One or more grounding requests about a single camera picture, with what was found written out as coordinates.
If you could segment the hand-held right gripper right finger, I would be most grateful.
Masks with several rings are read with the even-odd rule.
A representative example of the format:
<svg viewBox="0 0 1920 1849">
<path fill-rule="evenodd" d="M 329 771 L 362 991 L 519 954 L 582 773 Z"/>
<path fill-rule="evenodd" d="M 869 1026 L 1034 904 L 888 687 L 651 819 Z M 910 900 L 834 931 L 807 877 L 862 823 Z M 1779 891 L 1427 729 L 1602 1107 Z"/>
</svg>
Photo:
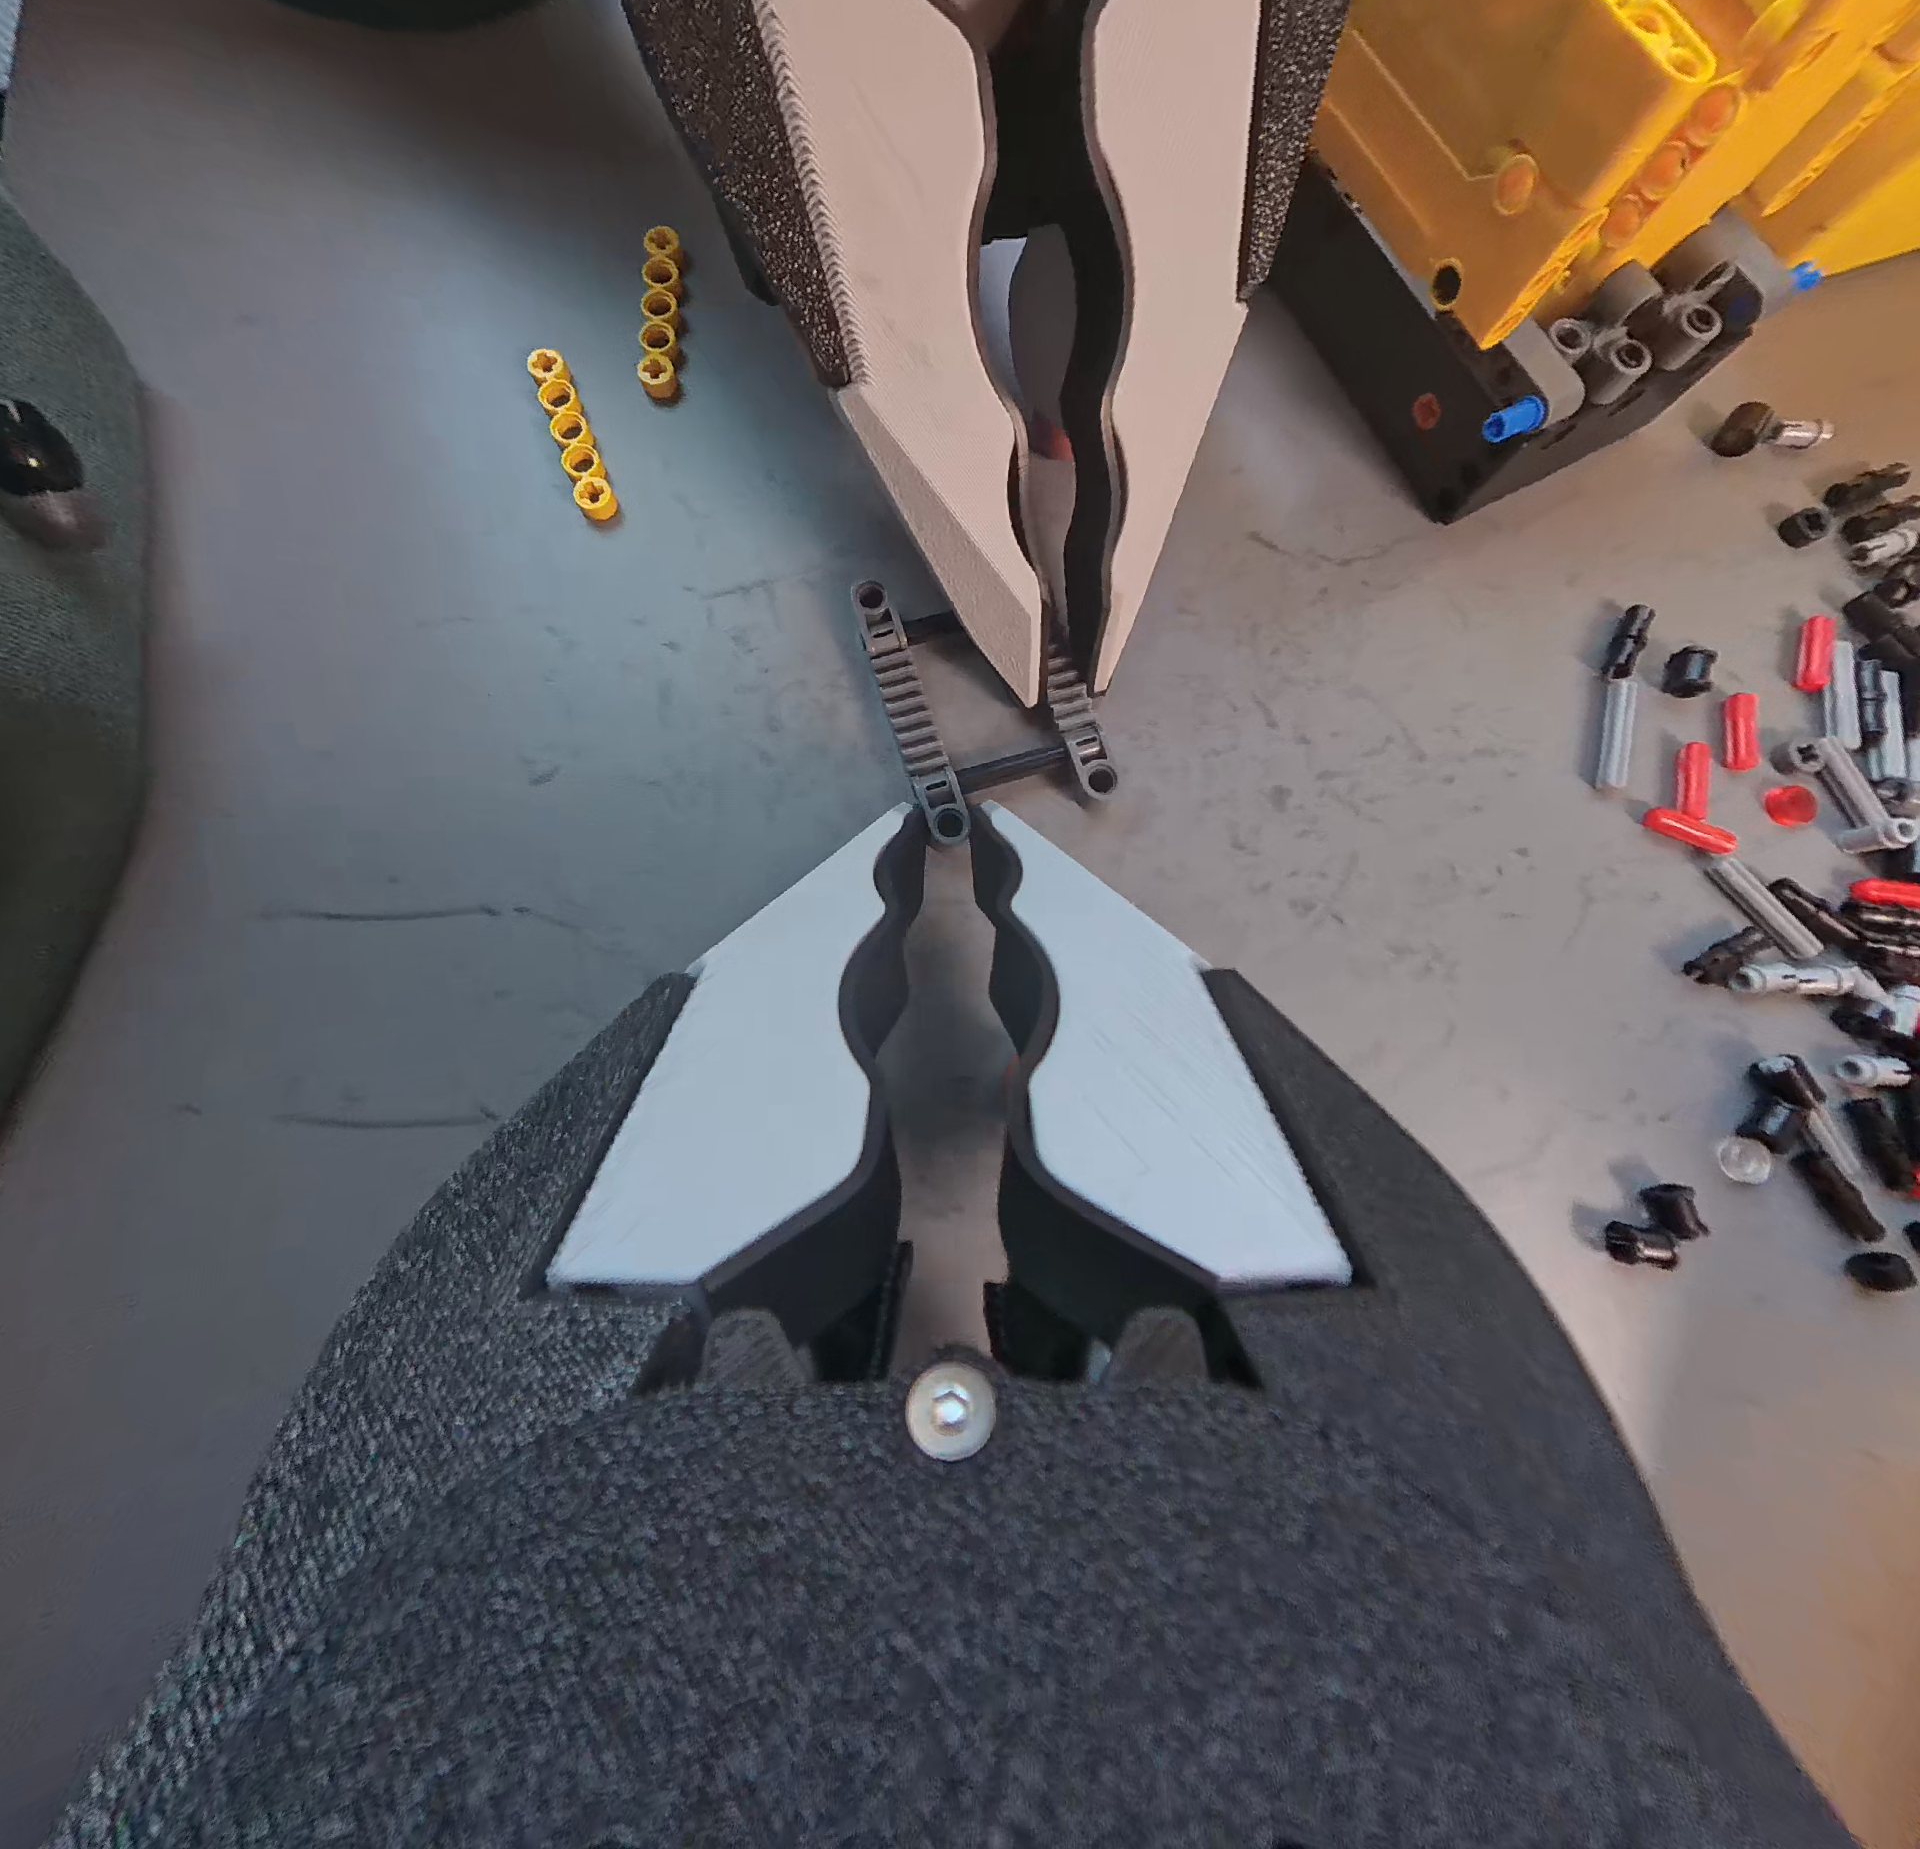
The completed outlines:
<svg viewBox="0 0 1920 1849">
<path fill-rule="evenodd" d="M 1229 1304 L 1354 1266 L 1235 1041 L 1211 965 L 1004 806 L 974 821 L 1008 1045 L 985 1290 L 1042 1381 L 1255 1383 Z"/>
</svg>

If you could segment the pile of small lego pins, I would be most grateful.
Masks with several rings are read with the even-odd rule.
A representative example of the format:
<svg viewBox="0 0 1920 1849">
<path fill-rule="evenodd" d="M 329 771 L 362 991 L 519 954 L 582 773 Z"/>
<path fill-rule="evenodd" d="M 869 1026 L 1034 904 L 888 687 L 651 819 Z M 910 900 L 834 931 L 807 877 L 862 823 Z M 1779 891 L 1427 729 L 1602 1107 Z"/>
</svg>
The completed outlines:
<svg viewBox="0 0 1920 1849">
<path fill-rule="evenodd" d="M 1836 548 L 1861 581 L 1790 617 L 1787 701 L 1801 736 L 1764 747 L 1762 698 L 1687 640 L 1653 666 L 1653 607 L 1623 607 L 1597 657 L 1588 784 L 1628 793 L 1644 698 L 1702 704 L 1670 745 L 1662 799 L 1638 808 L 1739 918 L 1681 961 L 1691 986 L 1809 1011 L 1838 1034 L 1827 1069 L 1795 1051 L 1752 1058 L 1714 1164 L 1732 1187 L 1787 1179 L 1845 1243 L 1858 1292 L 1915 1292 L 1915 463 L 1870 464 L 1773 524 L 1787 548 Z"/>
</svg>

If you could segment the yellow lego beam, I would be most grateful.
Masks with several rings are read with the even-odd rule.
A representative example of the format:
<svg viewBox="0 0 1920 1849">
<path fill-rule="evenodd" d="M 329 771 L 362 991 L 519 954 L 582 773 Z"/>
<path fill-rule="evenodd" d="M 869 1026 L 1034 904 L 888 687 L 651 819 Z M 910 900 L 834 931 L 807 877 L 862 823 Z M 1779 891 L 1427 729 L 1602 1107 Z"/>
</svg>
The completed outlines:
<svg viewBox="0 0 1920 1849">
<path fill-rule="evenodd" d="M 670 404 L 683 395 L 684 254 L 679 231 L 668 225 L 648 230 L 640 247 L 636 378 L 651 402 Z"/>
<path fill-rule="evenodd" d="M 557 447 L 575 508 L 594 526 L 611 526 L 622 518 L 622 505 L 571 363 L 556 347 L 536 347 L 527 357 L 527 374 L 536 388 L 546 432 Z"/>
</svg>

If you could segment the grey lego gear rack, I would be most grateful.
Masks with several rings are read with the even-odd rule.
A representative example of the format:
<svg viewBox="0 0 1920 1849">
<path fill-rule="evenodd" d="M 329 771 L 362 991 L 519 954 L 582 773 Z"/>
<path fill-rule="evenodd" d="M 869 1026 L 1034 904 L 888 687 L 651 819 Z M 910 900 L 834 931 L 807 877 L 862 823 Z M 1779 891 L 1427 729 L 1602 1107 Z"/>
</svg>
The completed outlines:
<svg viewBox="0 0 1920 1849">
<path fill-rule="evenodd" d="M 1117 763 L 1100 736 L 1092 693 L 1059 633 L 1049 639 L 1042 701 L 1059 736 L 1076 793 L 1092 804 L 1107 801 L 1117 791 Z"/>
<path fill-rule="evenodd" d="M 927 834 L 942 849 L 971 838 L 971 811 L 913 665 L 905 624 L 878 581 L 851 589 L 862 644 Z"/>
</svg>

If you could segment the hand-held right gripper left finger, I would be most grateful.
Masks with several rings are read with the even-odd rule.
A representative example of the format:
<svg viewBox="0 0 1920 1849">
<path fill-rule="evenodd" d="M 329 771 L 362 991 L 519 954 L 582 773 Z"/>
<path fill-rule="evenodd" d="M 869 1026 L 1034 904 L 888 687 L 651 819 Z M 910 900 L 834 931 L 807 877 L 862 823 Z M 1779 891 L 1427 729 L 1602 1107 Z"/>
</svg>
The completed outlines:
<svg viewBox="0 0 1920 1849">
<path fill-rule="evenodd" d="M 908 1004 L 923 814 L 896 806 L 689 966 L 545 1261 L 572 1300 L 765 1312 L 826 1383 L 881 1379 L 910 1271 L 878 1053 Z"/>
</svg>

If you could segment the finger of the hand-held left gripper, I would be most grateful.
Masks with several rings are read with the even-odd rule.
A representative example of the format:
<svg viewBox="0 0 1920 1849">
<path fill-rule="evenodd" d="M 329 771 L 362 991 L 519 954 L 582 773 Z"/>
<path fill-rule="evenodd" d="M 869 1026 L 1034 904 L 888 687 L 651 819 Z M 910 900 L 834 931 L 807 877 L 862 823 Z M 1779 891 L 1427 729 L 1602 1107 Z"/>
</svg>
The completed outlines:
<svg viewBox="0 0 1920 1849">
<path fill-rule="evenodd" d="M 842 331 L 834 404 L 987 663 L 1042 691 L 1047 594 L 1018 491 L 978 252 L 996 178 L 989 63 L 950 0 L 751 0 Z"/>
<path fill-rule="evenodd" d="M 1080 28 L 1064 602 L 1095 693 L 1135 633 L 1246 321 L 1262 12 L 1263 0 L 1087 0 Z"/>
</svg>

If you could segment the yellow black lego model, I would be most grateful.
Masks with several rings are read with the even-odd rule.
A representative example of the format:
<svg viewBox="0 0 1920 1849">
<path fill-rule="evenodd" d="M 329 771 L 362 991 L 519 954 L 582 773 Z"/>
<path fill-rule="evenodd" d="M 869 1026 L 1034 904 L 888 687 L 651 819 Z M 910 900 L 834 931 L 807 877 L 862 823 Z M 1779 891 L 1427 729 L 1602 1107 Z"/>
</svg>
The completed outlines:
<svg viewBox="0 0 1920 1849">
<path fill-rule="evenodd" d="M 1350 0 L 1268 287 L 1438 524 L 1915 252 L 1917 0 Z"/>
</svg>

